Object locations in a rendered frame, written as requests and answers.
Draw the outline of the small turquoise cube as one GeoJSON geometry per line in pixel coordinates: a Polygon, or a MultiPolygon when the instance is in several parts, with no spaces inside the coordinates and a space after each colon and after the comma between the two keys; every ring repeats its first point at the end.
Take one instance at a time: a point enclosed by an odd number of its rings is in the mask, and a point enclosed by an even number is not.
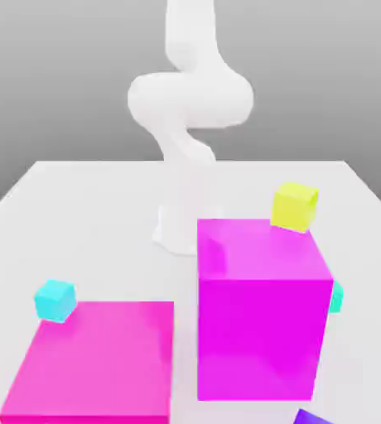
{"type": "Polygon", "coordinates": [[[339,313],[343,301],[344,290],[338,281],[334,281],[330,298],[330,313],[339,313]]]}

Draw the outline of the large pink box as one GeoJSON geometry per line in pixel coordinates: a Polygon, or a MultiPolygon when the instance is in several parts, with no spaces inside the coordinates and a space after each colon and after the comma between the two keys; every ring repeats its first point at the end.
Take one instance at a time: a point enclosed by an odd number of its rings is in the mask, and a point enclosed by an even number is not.
{"type": "Polygon", "coordinates": [[[43,321],[1,424],[171,424],[174,304],[82,301],[43,321]]]}

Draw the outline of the small yellow cube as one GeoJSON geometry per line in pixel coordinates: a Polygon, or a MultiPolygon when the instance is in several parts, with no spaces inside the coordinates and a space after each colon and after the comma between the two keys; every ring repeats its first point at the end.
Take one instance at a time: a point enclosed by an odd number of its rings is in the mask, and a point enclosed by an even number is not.
{"type": "Polygon", "coordinates": [[[300,234],[306,233],[316,215],[318,196],[317,187],[283,183],[273,196],[271,225],[300,234]]]}

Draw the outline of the small cyan cube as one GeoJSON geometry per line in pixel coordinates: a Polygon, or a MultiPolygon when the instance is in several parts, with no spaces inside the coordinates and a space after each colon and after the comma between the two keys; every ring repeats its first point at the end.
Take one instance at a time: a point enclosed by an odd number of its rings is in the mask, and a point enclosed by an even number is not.
{"type": "Polygon", "coordinates": [[[39,319],[64,323],[77,306],[75,285],[48,280],[34,295],[39,319]]]}

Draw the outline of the large magenta box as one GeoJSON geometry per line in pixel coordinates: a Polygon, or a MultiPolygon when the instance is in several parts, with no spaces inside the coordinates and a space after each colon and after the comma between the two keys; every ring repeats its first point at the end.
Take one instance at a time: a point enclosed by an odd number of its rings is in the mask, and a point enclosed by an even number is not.
{"type": "Polygon", "coordinates": [[[310,400],[333,287],[312,235],[202,219],[197,275],[198,398],[310,400]]]}

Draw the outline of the small purple cube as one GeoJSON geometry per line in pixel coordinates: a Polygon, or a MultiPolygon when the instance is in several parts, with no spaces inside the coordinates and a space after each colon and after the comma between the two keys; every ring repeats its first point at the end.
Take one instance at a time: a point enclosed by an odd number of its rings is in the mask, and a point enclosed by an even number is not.
{"type": "Polygon", "coordinates": [[[300,408],[292,424],[333,424],[333,423],[300,408]]]}

